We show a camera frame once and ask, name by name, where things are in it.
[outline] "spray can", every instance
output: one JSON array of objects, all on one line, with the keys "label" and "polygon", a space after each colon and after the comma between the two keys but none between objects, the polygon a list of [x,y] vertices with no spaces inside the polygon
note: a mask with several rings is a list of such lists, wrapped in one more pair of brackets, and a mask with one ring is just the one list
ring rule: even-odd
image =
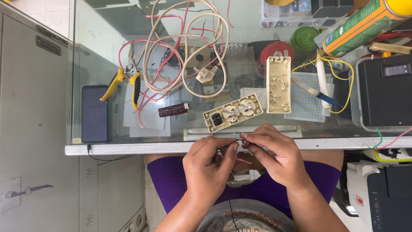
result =
[{"label": "spray can", "polygon": [[325,38],[323,50],[342,57],[410,17],[411,0],[371,0]]}]

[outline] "plug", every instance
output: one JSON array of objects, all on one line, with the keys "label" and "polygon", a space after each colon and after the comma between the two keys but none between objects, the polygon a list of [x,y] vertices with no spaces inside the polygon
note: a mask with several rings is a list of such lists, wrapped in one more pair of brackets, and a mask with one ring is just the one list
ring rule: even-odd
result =
[{"label": "plug", "polygon": [[206,67],[203,67],[201,70],[194,67],[193,68],[198,74],[196,76],[196,80],[200,81],[200,83],[206,83],[212,80],[215,76],[216,72],[219,70],[217,66],[214,66],[212,70],[208,70]]}]

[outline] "smartphone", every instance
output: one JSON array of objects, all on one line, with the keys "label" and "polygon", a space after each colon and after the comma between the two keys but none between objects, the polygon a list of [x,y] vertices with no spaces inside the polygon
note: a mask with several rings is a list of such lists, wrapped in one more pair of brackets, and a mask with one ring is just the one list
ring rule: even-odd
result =
[{"label": "smartphone", "polygon": [[107,88],[107,85],[82,88],[82,142],[85,144],[109,141],[108,101],[100,100]]}]

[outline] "person's right hand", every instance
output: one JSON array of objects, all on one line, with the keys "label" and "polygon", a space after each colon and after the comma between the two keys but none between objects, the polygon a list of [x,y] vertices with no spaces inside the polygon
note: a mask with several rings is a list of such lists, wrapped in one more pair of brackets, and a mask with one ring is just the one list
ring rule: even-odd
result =
[{"label": "person's right hand", "polygon": [[[240,134],[241,138],[245,136],[246,143],[242,147],[249,150],[265,166],[273,180],[289,189],[300,189],[311,182],[299,148],[292,138],[281,134],[267,123],[251,134]],[[270,155],[260,146],[267,147],[274,154]]]}]

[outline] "hand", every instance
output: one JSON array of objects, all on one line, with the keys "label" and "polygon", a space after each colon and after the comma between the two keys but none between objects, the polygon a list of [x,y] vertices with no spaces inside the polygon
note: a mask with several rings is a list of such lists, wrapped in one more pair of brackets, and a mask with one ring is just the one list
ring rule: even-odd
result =
[{"label": "hand", "polygon": [[[241,133],[240,136],[247,136],[242,147],[249,150],[279,184],[298,189],[311,182],[295,141],[272,125],[266,123],[251,134]],[[271,154],[260,146],[267,147],[272,151]]]},{"label": "hand", "polygon": [[[227,146],[229,147],[223,151],[225,154],[220,164],[212,163],[218,149]],[[205,202],[212,206],[225,189],[238,147],[236,139],[208,136],[196,141],[183,158],[187,182],[185,194],[195,202]]]}]

